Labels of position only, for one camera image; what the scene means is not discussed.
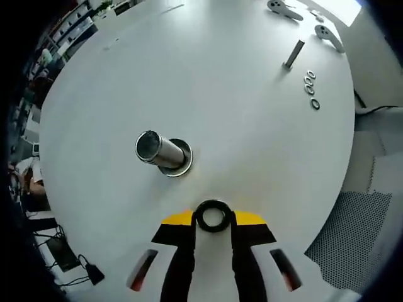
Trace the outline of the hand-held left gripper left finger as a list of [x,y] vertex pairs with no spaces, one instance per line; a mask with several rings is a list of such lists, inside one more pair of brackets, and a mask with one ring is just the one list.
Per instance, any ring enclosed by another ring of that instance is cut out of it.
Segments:
[[161,221],[126,286],[142,301],[187,301],[195,269],[196,220],[191,210]]

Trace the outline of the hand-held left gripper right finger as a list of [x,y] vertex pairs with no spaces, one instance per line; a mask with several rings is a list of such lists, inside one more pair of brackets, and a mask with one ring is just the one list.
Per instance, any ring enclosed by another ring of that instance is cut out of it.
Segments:
[[259,215],[233,211],[230,216],[232,270],[239,301],[268,301],[261,267],[253,246],[275,243],[276,238]]

